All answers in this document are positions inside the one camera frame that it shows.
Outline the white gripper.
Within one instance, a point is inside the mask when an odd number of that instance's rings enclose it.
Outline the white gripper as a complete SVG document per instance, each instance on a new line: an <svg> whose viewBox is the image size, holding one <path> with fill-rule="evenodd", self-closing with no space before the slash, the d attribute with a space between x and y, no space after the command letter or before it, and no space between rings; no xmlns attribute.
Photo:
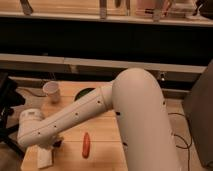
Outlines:
<svg viewBox="0 0 213 171"><path fill-rule="evenodd" d="M56 135L49 139L45 139L39 143L38 146L45 149L59 148L63 140L64 138L62 136Z"/></svg>

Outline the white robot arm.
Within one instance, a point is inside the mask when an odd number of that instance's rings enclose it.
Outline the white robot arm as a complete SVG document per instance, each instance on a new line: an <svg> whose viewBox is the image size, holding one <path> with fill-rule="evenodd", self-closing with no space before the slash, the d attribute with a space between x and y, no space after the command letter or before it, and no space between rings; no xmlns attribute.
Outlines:
<svg viewBox="0 0 213 171"><path fill-rule="evenodd" d="M128 171L182 171L162 90L141 68L122 71L49 117L39 109L23 111L18 144L45 146L59 133L109 110L116 113Z"/></svg>

